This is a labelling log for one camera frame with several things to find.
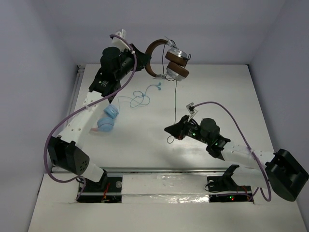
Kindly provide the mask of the brown silver headphones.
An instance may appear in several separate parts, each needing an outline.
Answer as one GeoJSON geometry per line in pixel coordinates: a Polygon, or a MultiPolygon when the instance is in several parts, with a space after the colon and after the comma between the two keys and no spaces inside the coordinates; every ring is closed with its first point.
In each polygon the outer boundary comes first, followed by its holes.
{"type": "Polygon", "coordinates": [[[167,76],[176,81],[182,81],[188,77],[189,71],[185,68],[190,56],[180,50],[176,43],[170,39],[158,39],[153,41],[146,49],[145,54],[152,58],[153,51],[160,45],[168,45],[170,49],[167,51],[165,58],[169,61],[166,74],[156,74],[152,68],[150,61],[145,66],[146,72],[153,78],[166,78],[167,76]]]}

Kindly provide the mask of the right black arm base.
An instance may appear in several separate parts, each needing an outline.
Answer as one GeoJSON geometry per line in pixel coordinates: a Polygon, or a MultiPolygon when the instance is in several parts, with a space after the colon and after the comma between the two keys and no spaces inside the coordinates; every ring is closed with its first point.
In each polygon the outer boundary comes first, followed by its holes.
{"type": "Polygon", "coordinates": [[[254,202],[250,186],[240,186],[232,179],[239,165],[233,164],[221,175],[207,177],[204,190],[211,203],[254,202]]]}

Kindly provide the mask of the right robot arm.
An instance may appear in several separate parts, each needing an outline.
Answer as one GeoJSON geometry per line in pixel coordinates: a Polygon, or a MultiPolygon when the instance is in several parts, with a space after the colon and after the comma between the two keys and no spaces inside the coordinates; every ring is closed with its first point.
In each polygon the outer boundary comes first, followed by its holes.
{"type": "Polygon", "coordinates": [[[189,137],[206,144],[209,155],[231,163],[221,176],[208,178],[205,189],[211,193],[251,186],[269,189],[282,199],[294,202],[309,179],[307,171],[289,151],[256,151],[236,144],[220,134],[219,126],[211,118],[197,123],[185,115],[164,131],[177,140],[189,137]]]}

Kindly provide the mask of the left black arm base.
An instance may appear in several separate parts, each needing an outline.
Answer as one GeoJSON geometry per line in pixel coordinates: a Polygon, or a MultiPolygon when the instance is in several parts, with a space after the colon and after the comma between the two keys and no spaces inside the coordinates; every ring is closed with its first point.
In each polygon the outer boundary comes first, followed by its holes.
{"type": "Polygon", "coordinates": [[[78,180],[77,202],[79,203],[121,203],[122,182],[121,176],[102,177],[99,182],[86,179],[85,186],[82,179],[78,180]]]}

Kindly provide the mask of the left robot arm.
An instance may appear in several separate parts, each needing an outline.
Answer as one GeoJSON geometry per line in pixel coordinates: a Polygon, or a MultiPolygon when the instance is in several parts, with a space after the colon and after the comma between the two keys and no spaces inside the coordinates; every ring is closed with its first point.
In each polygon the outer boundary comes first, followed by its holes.
{"type": "Polygon", "coordinates": [[[127,74],[143,70],[151,56],[141,52],[134,44],[116,45],[103,50],[100,59],[101,67],[88,88],[82,108],[63,119],[59,125],[67,122],[67,126],[54,137],[51,132],[44,146],[43,160],[51,179],[57,180],[50,172],[47,160],[66,171],[69,171],[90,182],[96,190],[107,186],[106,172],[98,167],[83,151],[85,139],[95,121],[103,114],[115,95],[125,85],[120,81],[127,74]]]}

